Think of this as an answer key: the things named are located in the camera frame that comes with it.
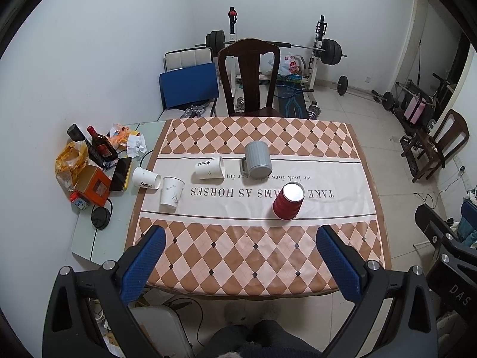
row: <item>overturned paper cup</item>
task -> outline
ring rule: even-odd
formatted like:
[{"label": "overturned paper cup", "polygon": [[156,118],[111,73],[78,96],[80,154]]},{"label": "overturned paper cup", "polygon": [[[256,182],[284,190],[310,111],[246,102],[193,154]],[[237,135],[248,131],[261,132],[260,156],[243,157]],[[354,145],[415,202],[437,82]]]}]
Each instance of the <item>overturned paper cup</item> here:
[{"label": "overturned paper cup", "polygon": [[184,182],[181,179],[166,177],[164,178],[164,184],[162,186],[161,204],[177,207],[182,189],[184,188]]},{"label": "overturned paper cup", "polygon": [[157,190],[161,185],[161,175],[138,167],[133,172],[133,184],[136,187]]},{"label": "overturned paper cup", "polygon": [[199,179],[223,179],[225,178],[225,166],[222,156],[206,159],[196,164],[196,176]]}]

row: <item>diamond pattern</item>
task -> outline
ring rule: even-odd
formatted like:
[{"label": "diamond pattern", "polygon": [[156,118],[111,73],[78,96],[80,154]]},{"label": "diamond pattern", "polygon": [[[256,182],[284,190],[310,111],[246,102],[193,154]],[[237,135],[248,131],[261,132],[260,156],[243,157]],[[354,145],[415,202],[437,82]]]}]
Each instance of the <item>diamond pattern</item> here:
[{"label": "diamond pattern", "polygon": [[242,154],[250,141],[258,140],[265,141],[273,155],[358,158],[343,123],[266,117],[174,120],[160,153]]},{"label": "diamond pattern", "polygon": [[[140,217],[136,235],[152,224],[150,218]],[[155,286],[183,294],[248,296],[322,294],[336,289],[316,249],[317,226],[223,228],[164,220],[160,224],[166,249],[149,278]],[[365,260],[384,265],[376,220],[332,228]]]},{"label": "diamond pattern", "polygon": [[[161,154],[244,154],[251,141],[273,155],[358,159],[346,124],[322,120],[214,117],[173,120]],[[154,221],[166,248],[149,283],[182,294],[292,296],[337,288],[316,249],[318,226],[226,226],[165,221],[141,212],[134,243]],[[385,266],[383,228],[376,219],[332,225],[345,245]]]}]

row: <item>blue folder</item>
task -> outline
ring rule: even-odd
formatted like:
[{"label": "blue folder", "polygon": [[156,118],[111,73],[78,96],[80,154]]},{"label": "blue folder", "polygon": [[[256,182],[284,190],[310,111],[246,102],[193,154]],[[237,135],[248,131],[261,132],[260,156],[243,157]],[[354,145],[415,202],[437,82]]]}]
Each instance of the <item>blue folder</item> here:
[{"label": "blue folder", "polygon": [[165,72],[159,85],[164,109],[219,97],[214,63]]}]

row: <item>dark wooden chair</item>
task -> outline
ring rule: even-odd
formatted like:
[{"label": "dark wooden chair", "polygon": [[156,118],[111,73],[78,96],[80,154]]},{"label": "dark wooden chair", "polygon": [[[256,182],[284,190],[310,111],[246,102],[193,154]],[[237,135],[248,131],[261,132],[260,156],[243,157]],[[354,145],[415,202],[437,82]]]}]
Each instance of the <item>dark wooden chair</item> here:
[{"label": "dark wooden chair", "polygon": [[[450,128],[442,136],[440,136],[440,132],[451,116],[454,119],[454,122]],[[444,150],[454,141],[456,141],[461,134],[464,134],[463,140],[460,141],[454,148],[452,148],[446,155],[444,155]],[[442,124],[439,126],[434,136],[429,136],[424,130],[417,130],[415,136],[409,143],[409,146],[401,154],[401,156],[405,157],[411,148],[419,143],[423,150],[417,158],[420,159],[423,154],[426,154],[429,161],[413,178],[413,182],[421,178],[426,171],[431,171],[426,176],[426,179],[429,179],[440,167],[444,168],[445,163],[456,154],[456,152],[467,142],[468,139],[469,129],[467,128],[466,120],[464,120],[464,117],[462,117],[461,114],[452,109],[447,112]]]},{"label": "dark wooden chair", "polygon": [[[260,56],[268,52],[273,52],[275,57],[270,78],[270,87],[267,96],[267,105],[260,109],[260,80],[259,67]],[[234,98],[228,74],[225,68],[227,56],[238,58],[240,74],[242,75],[243,97],[245,100],[245,111],[235,113]],[[279,111],[272,108],[273,94],[277,82],[278,67],[280,65],[280,49],[270,43],[259,39],[243,39],[219,51],[218,54],[220,79],[224,86],[225,100],[229,116],[256,116],[256,117],[283,117]]]}]

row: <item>cardboard box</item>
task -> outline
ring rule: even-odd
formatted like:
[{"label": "cardboard box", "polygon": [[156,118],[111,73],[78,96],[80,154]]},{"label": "cardboard box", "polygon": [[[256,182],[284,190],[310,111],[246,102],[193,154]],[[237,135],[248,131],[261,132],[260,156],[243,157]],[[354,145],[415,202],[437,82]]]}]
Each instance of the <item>cardboard box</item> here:
[{"label": "cardboard box", "polygon": [[103,207],[109,196],[111,179],[101,168],[87,165],[79,174],[75,190],[79,191],[92,203]]}]

